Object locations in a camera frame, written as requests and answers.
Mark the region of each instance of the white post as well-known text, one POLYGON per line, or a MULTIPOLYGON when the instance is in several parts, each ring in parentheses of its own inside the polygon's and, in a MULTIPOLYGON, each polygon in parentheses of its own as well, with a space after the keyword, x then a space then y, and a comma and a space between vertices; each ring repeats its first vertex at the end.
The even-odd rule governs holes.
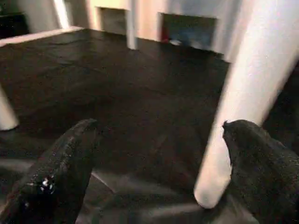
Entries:
POLYGON ((0 85, 0 130, 6 131, 18 126, 13 109, 0 85))
POLYGON ((89 28, 101 31, 103 28, 100 15, 100 7, 95 6, 93 0, 85 0, 85 2, 89 28))
POLYGON ((298 12, 298 0, 257 0, 253 6, 238 56, 228 73, 194 188, 197 202, 205 208, 218 203, 230 181, 223 122, 263 122, 298 55, 298 12))
POLYGON ((136 0, 128 0, 127 12, 127 45, 130 49, 137 49, 136 38, 136 0))
POLYGON ((236 16, 236 22, 234 25, 234 30, 228 47, 224 52, 223 60, 233 63, 235 62, 240 43, 243 39, 244 33, 247 29, 248 22, 250 21, 250 15, 252 13, 252 8, 256 0, 242 0, 239 12, 236 16))
POLYGON ((62 29, 70 28, 70 22, 67 16, 66 6, 64 0, 54 0, 58 22, 62 29))

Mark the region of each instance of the white chair leg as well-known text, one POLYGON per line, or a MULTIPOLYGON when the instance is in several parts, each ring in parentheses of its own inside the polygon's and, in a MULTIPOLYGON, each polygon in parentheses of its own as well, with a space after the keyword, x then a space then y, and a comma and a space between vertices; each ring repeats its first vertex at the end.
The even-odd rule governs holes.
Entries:
POLYGON ((89 21, 89 28, 101 31, 102 23, 100 19, 100 8, 93 4, 92 0, 86 0, 86 10, 89 21))
POLYGON ((6 131, 17 127, 19 124, 12 107, 9 104, 2 87, 0 86, 0 130, 6 131))
POLYGON ((299 1, 257 0, 230 69, 194 188, 197 202, 213 208, 230 181, 230 160, 222 139, 225 120, 261 124, 298 55, 299 1))
POLYGON ((254 6, 254 0, 243 0, 239 12, 236 16, 234 30, 232 31, 226 51, 224 52, 223 60, 233 63, 238 53, 240 43, 246 31, 248 21, 254 6))
POLYGON ((128 48, 135 50, 137 49, 137 38, 136 38, 136 0, 128 0, 127 15, 127 45, 128 48))
POLYGON ((70 28, 64 0, 54 0, 54 6, 58 17, 59 25, 62 29, 70 28))

